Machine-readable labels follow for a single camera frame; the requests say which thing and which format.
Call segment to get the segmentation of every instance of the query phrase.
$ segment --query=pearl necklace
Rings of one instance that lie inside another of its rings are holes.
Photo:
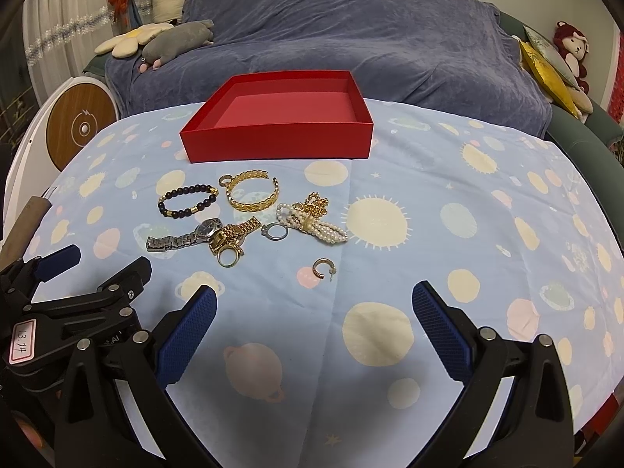
[[[346,243],[349,239],[347,232],[340,227],[332,225],[332,223],[322,222],[311,214],[292,207],[291,204],[279,204],[277,206],[277,220],[285,227],[311,234],[330,245]]]

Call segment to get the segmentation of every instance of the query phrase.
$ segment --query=silver watch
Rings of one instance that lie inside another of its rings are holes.
[[[210,238],[218,230],[223,228],[223,223],[218,218],[209,218],[201,222],[193,232],[183,236],[166,236],[164,238],[148,237],[145,248],[148,251],[169,251],[179,250],[187,246],[194,246],[200,243],[208,243]]]

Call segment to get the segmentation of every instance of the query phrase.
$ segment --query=star print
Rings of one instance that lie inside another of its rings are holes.
[[[341,439],[338,438],[338,436],[333,435],[333,434],[326,435],[325,438],[327,438],[325,445],[329,445],[330,447],[333,447],[334,445],[342,441]]]

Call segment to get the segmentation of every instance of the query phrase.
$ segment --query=red box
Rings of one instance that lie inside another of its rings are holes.
[[[192,163],[368,158],[372,119],[349,71],[235,75],[182,128]]]

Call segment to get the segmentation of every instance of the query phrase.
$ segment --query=white curtain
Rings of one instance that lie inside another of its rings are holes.
[[[80,75],[96,46],[120,32],[107,0],[26,0],[24,48],[39,104]]]

